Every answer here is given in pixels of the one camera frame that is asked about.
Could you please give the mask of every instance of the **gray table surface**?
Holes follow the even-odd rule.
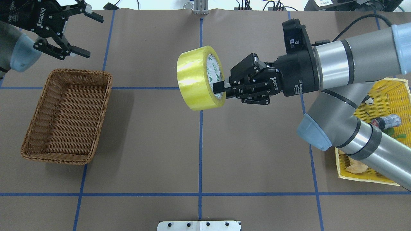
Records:
[[[0,85],[1,230],[156,230],[160,221],[242,221],[251,230],[410,230],[411,194],[339,179],[296,128],[317,92],[272,97],[269,106],[230,99],[191,111],[176,81],[182,52],[211,45],[230,68],[250,53],[285,54],[281,23],[299,18],[312,42],[332,39],[356,12],[99,11],[100,24],[69,20],[66,36],[91,58],[42,55]],[[393,23],[411,13],[382,13]],[[386,28],[374,18],[351,37]],[[20,147],[42,86],[55,68],[106,70],[113,90],[96,155],[84,166],[32,162]],[[397,76],[411,79],[410,76]]]

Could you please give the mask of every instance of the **black plug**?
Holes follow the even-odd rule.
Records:
[[[113,4],[111,4],[111,3],[107,3],[104,7],[103,7],[103,9],[107,9],[107,10],[117,10],[117,9],[119,9],[116,5],[113,5]]]

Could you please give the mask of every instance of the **metal bracket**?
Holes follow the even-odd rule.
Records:
[[[194,14],[208,14],[208,0],[194,0]]]
[[[160,222],[157,231],[241,231],[240,221]]]

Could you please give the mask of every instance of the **light blue plastic cap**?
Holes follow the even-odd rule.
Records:
[[[411,71],[411,23],[392,25],[395,48],[402,74]]]
[[[331,147],[328,136],[308,114],[304,114],[304,118],[297,128],[297,134],[320,150],[325,151]]]
[[[26,34],[22,34],[18,38],[10,60],[10,67],[13,70],[23,72],[39,59],[42,53],[34,49],[33,44],[33,40]]]

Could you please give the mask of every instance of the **white mounting plate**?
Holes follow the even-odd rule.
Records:
[[[240,221],[160,222],[160,224],[158,224],[157,226],[157,231],[192,231],[192,230],[196,230],[196,231],[241,231],[241,222]]]

